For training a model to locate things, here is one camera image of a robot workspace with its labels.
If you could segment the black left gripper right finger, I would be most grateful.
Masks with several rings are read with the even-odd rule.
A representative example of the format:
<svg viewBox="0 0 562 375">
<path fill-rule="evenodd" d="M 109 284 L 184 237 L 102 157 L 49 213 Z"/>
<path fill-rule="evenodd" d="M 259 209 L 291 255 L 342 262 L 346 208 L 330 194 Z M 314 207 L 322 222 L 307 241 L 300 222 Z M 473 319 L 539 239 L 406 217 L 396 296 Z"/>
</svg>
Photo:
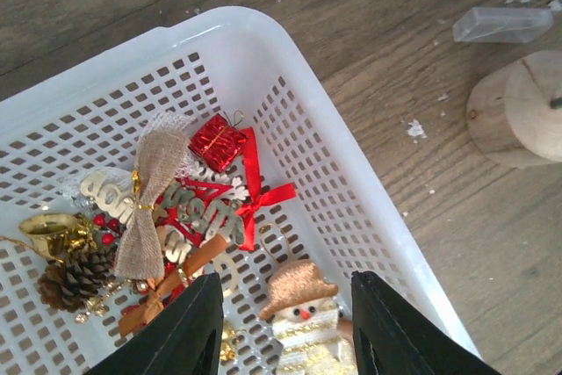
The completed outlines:
<svg viewBox="0 0 562 375">
<path fill-rule="evenodd" d="M 352 273 L 352 321 L 360 374 L 495 374 L 372 271 Z"/>
</svg>

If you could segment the white perforated plastic basket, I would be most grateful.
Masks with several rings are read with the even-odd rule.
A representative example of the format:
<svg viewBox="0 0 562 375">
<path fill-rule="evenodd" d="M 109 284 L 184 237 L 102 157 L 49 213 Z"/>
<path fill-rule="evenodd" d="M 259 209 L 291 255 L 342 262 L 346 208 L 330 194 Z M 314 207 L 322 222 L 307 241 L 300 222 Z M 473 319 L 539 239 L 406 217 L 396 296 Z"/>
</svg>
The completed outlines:
<svg viewBox="0 0 562 375">
<path fill-rule="evenodd" d="M 290 36 L 273 19 L 221 7 L 156 28 L 1 104 L 1 371 L 79 374 L 124 339 L 116 294 L 83 324 L 40 302 L 44 260 L 20 247 L 19 224 L 72 213 L 59 184 L 78 170 L 130 169 L 144 123 L 166 110 L 196 125 L 216 114 L 255 131 L 262 187 L 295 185 L 294 199 L 256 211 L 254 252 L 231 249 L 239 274 L 224 313 L 241 333 L 222 374 L 272 374 L 280 346 L 257 313 L 288 257 L 314 260 L 351 309 L 350 278 L 371 270 L 468 350 L 475 346 L 414 237 Z"/>
</svg>

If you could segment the small green christmas tree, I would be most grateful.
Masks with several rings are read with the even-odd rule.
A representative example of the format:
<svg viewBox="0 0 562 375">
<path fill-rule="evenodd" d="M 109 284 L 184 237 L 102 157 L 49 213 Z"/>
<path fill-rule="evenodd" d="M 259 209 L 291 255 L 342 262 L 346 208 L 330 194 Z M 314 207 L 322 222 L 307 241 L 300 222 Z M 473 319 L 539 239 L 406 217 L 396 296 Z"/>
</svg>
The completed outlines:
<svg viewBox="0 0 562 375">
<path fill-rule="evenodd" d="M 561 162 L 561 52 L 524 56 L 483 78 L 466 105 L 469 134 L 511 168 Z"/>
</svg>

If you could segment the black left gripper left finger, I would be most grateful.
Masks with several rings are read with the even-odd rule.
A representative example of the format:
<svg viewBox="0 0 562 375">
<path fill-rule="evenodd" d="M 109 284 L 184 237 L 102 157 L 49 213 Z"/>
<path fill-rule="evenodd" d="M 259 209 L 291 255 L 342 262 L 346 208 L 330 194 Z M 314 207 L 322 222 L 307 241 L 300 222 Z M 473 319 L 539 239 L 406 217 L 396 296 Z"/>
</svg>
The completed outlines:
<svg viewBox="0 0 562 375">
<path fill-rule="evenodd" d="M 216 374 L 223 328 L 220 277 L 194 281 L 137 336 L 90 375 Z"/>
</svg>

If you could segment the red gift box ornament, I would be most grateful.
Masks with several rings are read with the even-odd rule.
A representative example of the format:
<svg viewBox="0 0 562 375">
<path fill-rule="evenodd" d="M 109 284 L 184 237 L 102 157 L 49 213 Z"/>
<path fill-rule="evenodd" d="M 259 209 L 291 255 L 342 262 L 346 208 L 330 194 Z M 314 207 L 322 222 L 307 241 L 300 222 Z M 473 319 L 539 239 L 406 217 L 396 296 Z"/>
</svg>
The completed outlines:
<svg viewBox="0 0 562 375">
<path fill-rule="evenodd" d="M 215 172 L 224 172 L 248 138 L 220 114 L 214 115 L 191 137 L 190 151 Z"/>
</svg>

